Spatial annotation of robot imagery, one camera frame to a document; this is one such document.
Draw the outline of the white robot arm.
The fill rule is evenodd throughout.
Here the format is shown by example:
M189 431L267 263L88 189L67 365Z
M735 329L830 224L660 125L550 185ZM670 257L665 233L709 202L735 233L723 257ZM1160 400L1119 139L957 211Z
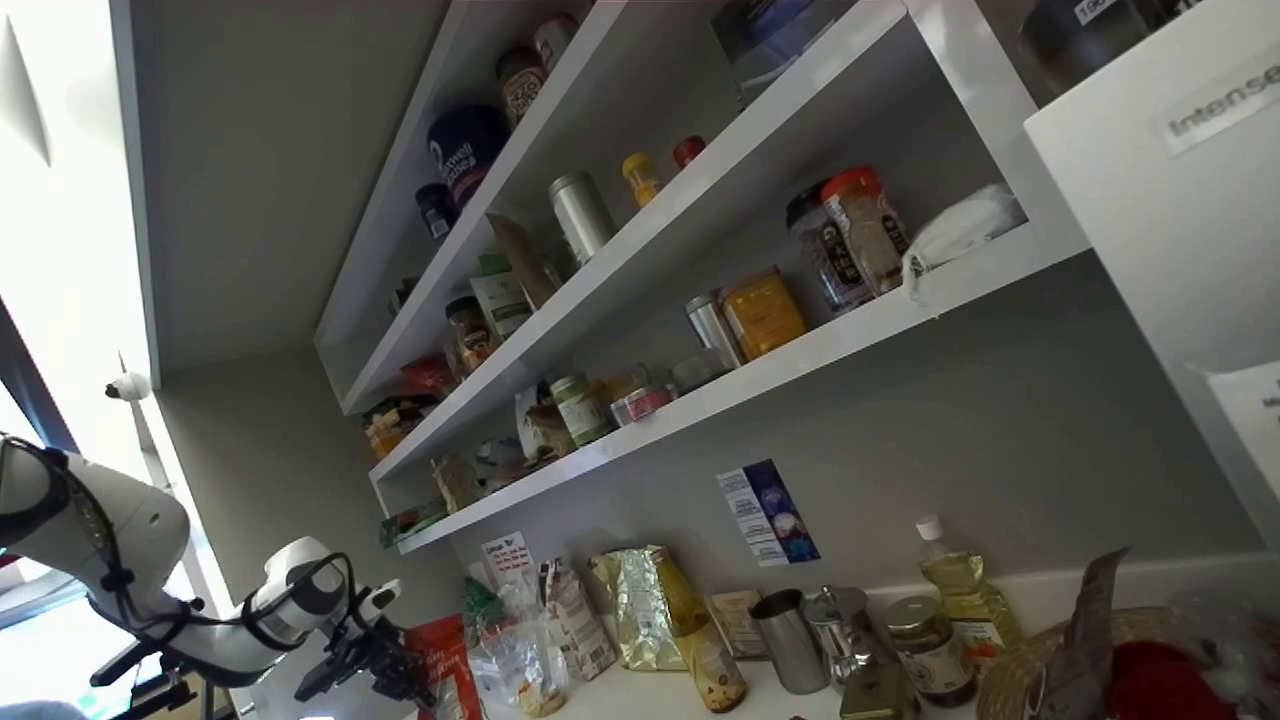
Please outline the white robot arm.
M231 615L208 615L201 600L167 593L189 535L170 490L74 450L0 439L0 548L71 577L93 611L133 636L95 683L158 651L219 689L251 689L320 630L323 661L302 671L296 698L369 671L380 696L433 703L425 664L386 621L395 579L369 586L349 552L296 535L263 558L263 585Z

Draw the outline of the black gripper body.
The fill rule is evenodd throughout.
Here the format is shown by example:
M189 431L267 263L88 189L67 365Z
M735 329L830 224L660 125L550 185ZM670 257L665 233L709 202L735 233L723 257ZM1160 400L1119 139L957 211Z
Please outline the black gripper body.
M350 675L369 675L386 698L433 703L425 664L402 649L402 630L393 621L336 627L323 640L323 661L302 671L296 698L307 703Z

